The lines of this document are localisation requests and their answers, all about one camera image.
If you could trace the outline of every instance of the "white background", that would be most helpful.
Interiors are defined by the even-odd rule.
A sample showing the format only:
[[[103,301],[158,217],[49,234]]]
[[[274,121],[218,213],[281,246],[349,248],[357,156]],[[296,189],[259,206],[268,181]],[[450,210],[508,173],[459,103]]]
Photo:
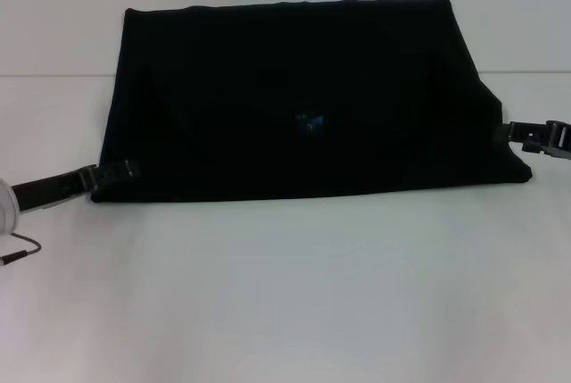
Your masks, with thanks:
[[[280,1],[0,0],[1,176],[98,160],[126,8]],[[567,0],[452,3],[508,121],[571,120]],[[568,382],[571,163],[518,153],[525,185],[26,214],[2,380]]]

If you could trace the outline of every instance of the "black fabric cover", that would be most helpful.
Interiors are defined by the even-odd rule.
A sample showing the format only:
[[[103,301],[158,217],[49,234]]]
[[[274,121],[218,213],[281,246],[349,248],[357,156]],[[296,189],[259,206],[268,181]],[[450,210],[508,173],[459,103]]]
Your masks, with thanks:
[[[449,0],[127,10],[96,202],[526,182]]]

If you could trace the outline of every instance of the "cable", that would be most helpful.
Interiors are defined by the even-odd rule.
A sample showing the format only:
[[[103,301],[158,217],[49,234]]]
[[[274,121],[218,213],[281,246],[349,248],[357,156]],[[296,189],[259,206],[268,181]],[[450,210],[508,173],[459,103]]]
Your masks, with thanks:
[[[30,242],[32,245],[36,246],[36,249],[34,249],[33,251],[19,251],[14,254],[0,256],[0,265],[8,265],[11,262],[21,260],[22,258],[25,258],[28,255],[37,254],[39,251],[42,250],[42,246],[39,244],[39,242],[37,242],[33,238],[29,238],[18,233],[11,233],[10,235],[19,238],[21,240]]]

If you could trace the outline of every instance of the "white table surface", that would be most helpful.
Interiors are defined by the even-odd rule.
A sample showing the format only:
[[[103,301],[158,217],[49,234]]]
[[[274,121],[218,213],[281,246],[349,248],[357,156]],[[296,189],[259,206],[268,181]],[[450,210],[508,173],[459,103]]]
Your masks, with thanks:
[[[97,161],[126,7],[277,1],[0,0],[0,176]],[[571,69],[567,0],[452,2],[481,71]],[[571,120],[571,74],[482,79],[508,121]],[[571,163],[517,153],[524,185],[25,214],[0,379],[567,383]]]

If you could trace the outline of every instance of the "white object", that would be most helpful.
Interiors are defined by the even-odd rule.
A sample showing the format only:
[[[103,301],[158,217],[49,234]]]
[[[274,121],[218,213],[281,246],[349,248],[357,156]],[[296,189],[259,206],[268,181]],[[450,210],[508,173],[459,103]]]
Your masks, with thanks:
[[[0,179],[0,234],[10,234],[16,229],[20,207],[12,188]]]

